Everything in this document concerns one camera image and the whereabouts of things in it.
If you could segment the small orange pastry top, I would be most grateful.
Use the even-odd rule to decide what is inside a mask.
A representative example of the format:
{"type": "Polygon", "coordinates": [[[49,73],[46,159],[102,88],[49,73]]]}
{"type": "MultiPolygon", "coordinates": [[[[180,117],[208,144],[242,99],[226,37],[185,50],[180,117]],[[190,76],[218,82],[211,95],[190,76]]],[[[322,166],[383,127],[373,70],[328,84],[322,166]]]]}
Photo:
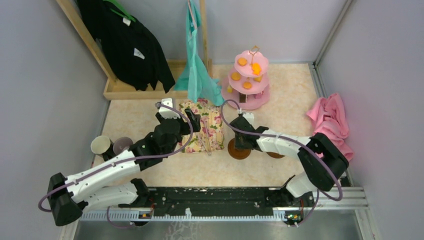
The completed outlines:
{"type": "Polygon", "coordinates": [[[248,61],[247,61],[247,59],[246,59],[246,58],[244,58],[244,57],[240,57],[240,58],[238,58],[238,60],[237,60],[237,64],[238,64],[239,66],[245,66],[247,63],[248,63],[248,61]]]}

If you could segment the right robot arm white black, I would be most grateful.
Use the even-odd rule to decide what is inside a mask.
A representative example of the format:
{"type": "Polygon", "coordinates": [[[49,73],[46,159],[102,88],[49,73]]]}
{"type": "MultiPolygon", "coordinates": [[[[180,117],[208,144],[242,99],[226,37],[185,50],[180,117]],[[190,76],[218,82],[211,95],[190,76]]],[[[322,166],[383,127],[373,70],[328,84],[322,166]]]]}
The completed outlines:
{"type": "Polygon", "coordinates": [[[290,179],[281,193],[281,199],[287,206],[295,206],[305,193],[330,191],[349,167],[346,157],[323,133],[286,135],[265,126],[254,128],[251,122],[251,118],[239,114],[229,123],[238,151],[278,154],[299,160],[303,167],[303,172],[290,179]]]}

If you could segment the yellow square biscuit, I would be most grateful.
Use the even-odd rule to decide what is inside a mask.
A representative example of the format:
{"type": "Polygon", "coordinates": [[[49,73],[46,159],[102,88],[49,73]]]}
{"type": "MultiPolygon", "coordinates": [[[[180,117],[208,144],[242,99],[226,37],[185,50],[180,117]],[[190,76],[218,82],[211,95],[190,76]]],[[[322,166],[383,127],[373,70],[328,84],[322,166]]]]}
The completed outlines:
{"type": "Polygon", "coordinates": [[[262,81],[263,76],[254,77],[253,80],[260,83],[262,81]]]}

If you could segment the floral serving tray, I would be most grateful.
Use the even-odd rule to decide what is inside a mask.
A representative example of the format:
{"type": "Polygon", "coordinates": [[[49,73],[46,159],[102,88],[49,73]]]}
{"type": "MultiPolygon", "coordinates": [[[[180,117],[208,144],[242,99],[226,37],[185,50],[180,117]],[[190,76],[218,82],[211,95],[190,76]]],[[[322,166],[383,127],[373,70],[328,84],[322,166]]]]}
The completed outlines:
{"type": "Polygon", "coordinates": [[[179,110],[191,109],[194,114],[200,115],[200,131],[193,134],[188,145],[182,153],[206,152],[211,155],[213,151],[223,150],[225,147],[225,135],[220,107],[210,101],[200,98],[197,102],[188,99],[178,104],[179,110]]]}

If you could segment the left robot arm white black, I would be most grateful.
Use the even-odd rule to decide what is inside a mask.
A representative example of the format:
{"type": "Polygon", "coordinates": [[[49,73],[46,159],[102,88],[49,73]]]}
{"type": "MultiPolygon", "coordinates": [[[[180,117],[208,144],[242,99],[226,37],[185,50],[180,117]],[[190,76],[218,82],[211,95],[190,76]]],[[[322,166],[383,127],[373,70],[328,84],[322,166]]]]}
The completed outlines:
{"type": "Polygon", "coordinates": [[[41,211],[52,214],[58,227],[78,220],[83,213],[106,207],[144,207],[150,192],[142,179],[121,186],[109,186],[121,178],[136,174],[181,152],[177,145],[184,136],[193,138],[201,131],[201,116],[186,108],[180,112],[160,104],[159,124],[128,149],[91,169],[64,176],[61,172],[49,179],[47,194],[39,201],[41,211]]]}

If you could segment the chocolate cake slice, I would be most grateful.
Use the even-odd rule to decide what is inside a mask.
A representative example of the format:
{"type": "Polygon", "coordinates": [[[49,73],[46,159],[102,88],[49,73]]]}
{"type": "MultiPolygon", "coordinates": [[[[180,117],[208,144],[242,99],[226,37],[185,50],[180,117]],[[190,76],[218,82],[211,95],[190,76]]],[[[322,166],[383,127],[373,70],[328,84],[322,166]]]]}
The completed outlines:
{"type": "Polygon", "coordinates": [[[247,102],[247,95],[240,93],[239,94],[239,102],[240,103],[246,103],[247,102]]]}

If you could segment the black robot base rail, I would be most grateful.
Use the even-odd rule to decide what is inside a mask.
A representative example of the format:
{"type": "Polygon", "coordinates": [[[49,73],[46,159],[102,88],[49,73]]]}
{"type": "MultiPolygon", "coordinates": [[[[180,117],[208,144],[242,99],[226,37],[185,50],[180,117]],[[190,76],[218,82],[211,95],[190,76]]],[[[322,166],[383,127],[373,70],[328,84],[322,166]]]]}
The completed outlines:
{"type": "Polygon", "coordinates": [[[293,197],[283,187],[156,187],[119,207],[148,208],[155,218],[277,219],[294,225],[304,219],[304,208],[314,204],[312,192],[293,197]]]}

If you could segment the small brown cookie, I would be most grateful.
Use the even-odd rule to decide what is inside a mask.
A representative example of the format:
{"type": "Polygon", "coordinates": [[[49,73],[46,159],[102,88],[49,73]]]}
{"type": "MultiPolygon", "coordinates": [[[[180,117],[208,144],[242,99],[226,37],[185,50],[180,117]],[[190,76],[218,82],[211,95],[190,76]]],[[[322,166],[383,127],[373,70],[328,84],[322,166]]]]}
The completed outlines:
{"type": "Polygon", "coordinates": [[[232,72],[230,78],[233,81],[239,81],[241,79],[241,74],[239,72],[232,72]]]}

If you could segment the cream mug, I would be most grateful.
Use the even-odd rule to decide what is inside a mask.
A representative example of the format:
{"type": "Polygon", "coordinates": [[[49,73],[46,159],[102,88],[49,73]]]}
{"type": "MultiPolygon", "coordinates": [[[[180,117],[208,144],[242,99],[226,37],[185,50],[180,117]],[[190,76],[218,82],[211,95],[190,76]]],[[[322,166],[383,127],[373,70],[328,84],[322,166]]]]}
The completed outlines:
{"type": "Polygon", "coordinates": [[[102,157],[105,162],[116,156],[113,147],[114,143],[105,135],[97,136],[90,144],[92,153],[102,157]]]}

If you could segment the orange croissant pastry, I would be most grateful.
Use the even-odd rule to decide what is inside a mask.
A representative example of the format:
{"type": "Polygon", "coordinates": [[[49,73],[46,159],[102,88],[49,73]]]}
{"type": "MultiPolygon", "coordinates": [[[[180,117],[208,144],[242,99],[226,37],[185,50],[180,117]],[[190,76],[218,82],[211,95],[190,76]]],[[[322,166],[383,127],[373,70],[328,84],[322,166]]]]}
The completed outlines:
{"type": "Polygon", "coordinates": [[[252,74],[255,76],[260,76],[262,72],[262,67],[259,63],[254,62],[251,64],[252,74]]]}

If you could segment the brown saucer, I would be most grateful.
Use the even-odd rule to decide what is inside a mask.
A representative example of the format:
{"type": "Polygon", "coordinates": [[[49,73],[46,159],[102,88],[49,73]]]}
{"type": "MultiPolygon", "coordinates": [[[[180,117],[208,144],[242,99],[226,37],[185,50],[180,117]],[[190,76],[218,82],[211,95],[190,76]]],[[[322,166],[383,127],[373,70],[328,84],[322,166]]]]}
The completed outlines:
{"type": "Polygon", "coordinates": [[[236,148],[236,140],[233,138],[227,145],[227,151],[229,155],[236,160],[244,160],[251,154],[251,149],[239,149],[236,148]]]}
{"type": "Polygon", "coordinates": [[[285,157],[284,155],[281,155],[275,152],[267,152],[267,155],[274,159],[281,159],[285,157]]]}

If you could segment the yellow cheese wedge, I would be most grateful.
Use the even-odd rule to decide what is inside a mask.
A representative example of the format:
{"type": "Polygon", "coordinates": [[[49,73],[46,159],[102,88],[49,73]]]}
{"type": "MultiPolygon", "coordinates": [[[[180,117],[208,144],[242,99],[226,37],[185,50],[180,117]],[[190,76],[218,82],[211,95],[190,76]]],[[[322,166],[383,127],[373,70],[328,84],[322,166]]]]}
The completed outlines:
{"type": "Polygon", "coordinates": [[[233,88],[230,85],[228,85],[227,88],[226,88],[226,91],[228,93],[232,93],[233,92],[233,88]]]}

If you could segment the round orange cookie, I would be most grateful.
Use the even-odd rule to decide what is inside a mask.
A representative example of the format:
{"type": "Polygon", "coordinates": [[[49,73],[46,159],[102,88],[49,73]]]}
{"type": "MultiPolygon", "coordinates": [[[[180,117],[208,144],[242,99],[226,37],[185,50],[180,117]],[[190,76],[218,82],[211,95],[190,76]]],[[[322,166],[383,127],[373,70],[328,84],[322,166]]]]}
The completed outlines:
{"type": "Polygon", "coordinates": [[[243,84],[242,84],[242,87],[244,88],[244,89],[246,89],[246,90],[249,90],[249,89],[251,89],[252,88],[252,83],[251,82],[249,82],[249,81],[245,81],[243,84]]]}

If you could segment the purple mug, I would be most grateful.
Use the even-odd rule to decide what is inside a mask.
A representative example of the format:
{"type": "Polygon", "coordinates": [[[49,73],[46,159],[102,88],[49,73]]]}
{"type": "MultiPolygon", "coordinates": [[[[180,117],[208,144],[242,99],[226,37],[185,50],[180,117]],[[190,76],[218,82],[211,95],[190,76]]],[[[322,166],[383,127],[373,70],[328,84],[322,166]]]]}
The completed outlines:
{"type": "Polygon", "coordinates": [[[127,150],[133,144],[133,140],[129,137],[120,137],[113,143],[113,152],[117,156],[124,150],[127,150]]]}

